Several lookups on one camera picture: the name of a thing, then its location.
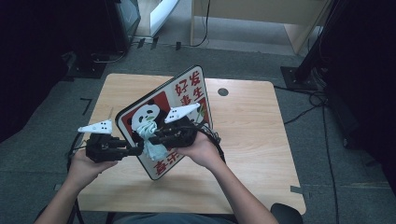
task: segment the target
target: cable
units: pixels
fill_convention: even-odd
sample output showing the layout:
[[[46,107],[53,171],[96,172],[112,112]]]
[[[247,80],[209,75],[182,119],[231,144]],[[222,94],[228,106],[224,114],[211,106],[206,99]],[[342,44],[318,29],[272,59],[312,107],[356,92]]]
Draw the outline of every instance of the cable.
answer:
[[[202,129],[203,127],[207,128],[211,133],[207,133],[205,130]],[[208,127],[206,127],[203,124],[200,124],[198,126],[180,126],[180,127],[176,127],[176,130],[182,130],[182,129],[195,130],[197,132],[200,132],[200,133],[203,133],[204,135],[206,135],[206,137],[210,140],[210,142],[218,150],[218,153],[219,153],[219,156],[221,157],[221,159],[224,161],[224,163],[226,163],[225,157],[224,157],[224,151],[221,149],[221,146],[219,144],[220,138],[219,138],[219,136],[216,133],[213,133],[212,130],[210,130]]]
[[[193,48],[196,48],[196,47],[199,47],[199,46],[201,46],[204,42],[205,42],[205,40],[206,40],[206,38],[207,38],[207,20],[209,19],[209,9],[210,9],[210,0],[207,2],[207,11],[206,11],[206,26],[205,26],[205,36],[204,36],[204,39],[201,41],[201,43],[199,43],[199,44],[197,44],[197,45],[191,45],[190,47],[193,47]]]
[[[119,61],[121,58],[123,58],[123,56],[125,56],[125,54],[126,54],[126,51],[124,51],[123,53],[122,53],[122,55],[118,58],[118,59],[115,59],[115,60],[111,60],[111,61],[93,61],[94,63],[116,63],[117,61]]]
[[[338,214],[338,197],[337,197],[337,187],[335,186],[334,173],[332,171],[332,159],[330,157],[329,150],[329,139],[327,136],[327,125],[326,125],[326,116],[325,116],[325,105],[322,107],[322,116],[323,116],[323,129],[324,129],[324,139],[326,143],[326,153],[327,153],[327,161],[329,162],[330,175],[332,177],[332,192],[334,194],[334,207],[335,207],[335,223],[340,223],[340,217]]]
[[[286,90],[286,91],[291,91],[289,89],[285,89],[285,88],[278,88],[281,90]],[[316,97],[317,99],[319,99],[320,103],[319,104],[315,104],[314,103],[314,97]],[[301,113],[299,116],[297,116],[294,119],[291,119],[290,121],[285,122],[285,125],[291,122],[294,122],[295,120],[297,120],[299,117],[301,117],[302,115],[306,114],[307,112],[317,108],[317,107],[322,107],[322,117],[323,117],[323,130],[324,130],[324,139],[325,139],[325,145],[326,145],[326,154],[327,154],[327,159],[328,159],[328,163],[329,163],[329,168],[330,168],[330,175],[332,177],[332,191],[333,191],[333,195],[334,195],[334,208],[335,208],[335,223],[338,224],[340,222],[340,218],[339,218],[339,212],[338,212],[338,197],[337,197],[337,187],[335,185],[335,178],[334,178],[334,172],[332,170],[332,158],[330,156],[330,147],[329,147],[329,138],[328,138],[328,134],[327,134],[327,124],[326,124],[326,116],[325,116],[325,108],[326,105],[328,103],[328,99],[326,98],[326,94],[323,91],[314,91],[311,92],[309,94],[309,103],[313,106],[307,110],[305,110],[303,113]]]

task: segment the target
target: floor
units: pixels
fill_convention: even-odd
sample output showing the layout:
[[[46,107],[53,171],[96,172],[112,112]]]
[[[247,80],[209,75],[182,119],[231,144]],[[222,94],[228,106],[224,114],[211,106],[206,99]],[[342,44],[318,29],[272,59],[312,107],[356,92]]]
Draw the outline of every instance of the floor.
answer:
[[[203,17],[195,17],[194,45],[201,43],[205,37],[205,20]],[[182,45],[189,45],[190,28],[191,0],[179,1],[168,21],[156,34],[159,37],[158,43],[175,45],[176,42],[181,42]],[[315,29],[299,55],[306,55],[316,41],[319,30],[319,27]],[[209,18],[207,37],[199,48],[295,55],[283,24],[263,21]]]

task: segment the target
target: black and white panda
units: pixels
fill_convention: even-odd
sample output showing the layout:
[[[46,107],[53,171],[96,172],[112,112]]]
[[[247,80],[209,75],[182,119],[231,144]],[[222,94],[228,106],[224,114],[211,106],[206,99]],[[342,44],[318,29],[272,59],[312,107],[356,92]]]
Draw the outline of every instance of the black and white panda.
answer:
[[[155,105],[154,100],[149,100],[146,105],[141,106],[134,112],[134,115],[128,119],[128,124],[132,128],[132,139],[135,143],[142,140],[139,134],[136,132],[137,128],[142,125],[147,124],[149,121],[155,121],[157,127],[162,127],[164,125],[164,120],[167,114],[165,111],[161,110],[159,106]]]

